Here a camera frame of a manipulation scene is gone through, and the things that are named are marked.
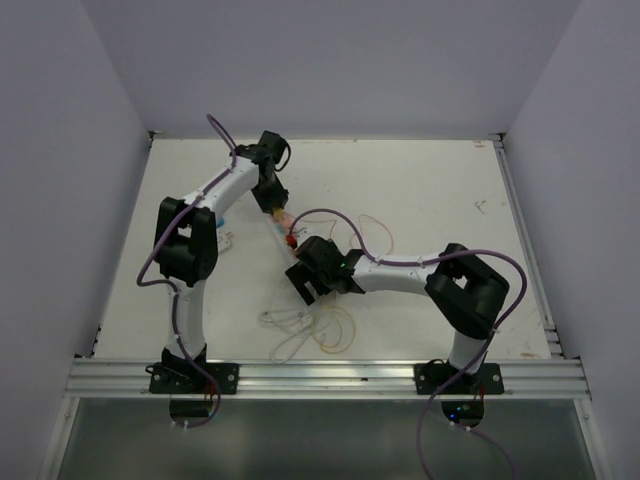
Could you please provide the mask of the white power strip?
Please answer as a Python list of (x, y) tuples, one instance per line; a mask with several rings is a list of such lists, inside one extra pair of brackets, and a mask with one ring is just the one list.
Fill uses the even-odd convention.
[(277, 250), (280, 252), (287, 267), (292, 266), (296, 261), (294, 250), (289, 248), (285, 242), (285, 236), (289, 234), (289, 230), (285, 231), (277, 222), (272, 213), (265, 215), (266, 224), (275, 240)]

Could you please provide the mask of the white plug adapter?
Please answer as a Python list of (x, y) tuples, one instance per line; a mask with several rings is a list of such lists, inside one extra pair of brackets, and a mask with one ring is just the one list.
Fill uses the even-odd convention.
[(220, 232), (217, 235), (217, 249), (219, 254), (230, 250), (232, 246), (233, 234), (231, 232)]

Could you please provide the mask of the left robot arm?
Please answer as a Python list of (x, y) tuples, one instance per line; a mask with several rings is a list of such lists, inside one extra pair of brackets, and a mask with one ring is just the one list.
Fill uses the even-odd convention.
[(172, 379), (185, 392), (201, 390), (208, 379), (203, 331), (204, 293), (218, 260), (217, 221), (245, 193), (260, 210), (273, 214), (288, 201), (277, 165), (291, 154), (288, 142), (265, 131), (255, 144), (231, 146), (231, 160), (208, 183), (182, 198), (165, 198), (157, 217), (151, 259), (158, 263), (171, 295), (170, 333), (163, 364), (176, 364)]

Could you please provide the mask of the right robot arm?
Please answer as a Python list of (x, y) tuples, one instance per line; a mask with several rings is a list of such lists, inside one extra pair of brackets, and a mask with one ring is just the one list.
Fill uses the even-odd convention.
[(298, 246), (285, 275), (311, 305), (337, 294), (391, 291), (425, 295), (454, 329), (445, 369), (451, 389), (468, 392), (481, 380), (480, 367), (510, 290), (509, 282), (461, 244), (451, 243), (436, 257), (369, 257), (362, 249), (343, 254), (328, 239), (311, 236)]

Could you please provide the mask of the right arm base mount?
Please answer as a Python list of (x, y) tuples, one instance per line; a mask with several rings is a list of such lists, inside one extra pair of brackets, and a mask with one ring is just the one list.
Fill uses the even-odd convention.
[(502, 395), (505, 387), (497, 363), (483, 363), (476, 373), (464, 373), (452, 381), (458, 370), (440, 359), (413, 365), (413, 380), (418, 395), (432, 395), (443, 385), (444, 395)]

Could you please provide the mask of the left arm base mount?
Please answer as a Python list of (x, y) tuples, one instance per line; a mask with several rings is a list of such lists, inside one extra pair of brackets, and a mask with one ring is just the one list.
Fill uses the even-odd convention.
[(217, 386), (211, 384), (205, 375), (187, 364), (187, 371), (179, 373), (162, 363), (148, 365), (145, 372), (151, 376), (149, 392), (152, 394), (203, 394), (219, 393), (234, 395), (240, 378), (240, 365), (237, 363), (207, 363), (202, 368), (214, 378)]

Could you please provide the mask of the aluminium front rail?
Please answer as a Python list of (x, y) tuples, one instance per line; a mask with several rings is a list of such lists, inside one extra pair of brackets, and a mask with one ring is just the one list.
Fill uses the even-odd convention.
[[(425, 399), (444, 377), (440, 364), (405, 361), (237, 361), (210, 365), (224, 397), (231, 399)], [(77, 359), (63, 393), (69, 398), (198, 399), (201, 391), (164, 375), (149, 360)], [(590, 389), (578, 360), (506, 360), (487, 363), (445, 392), (447, 399), (582, 400)]]

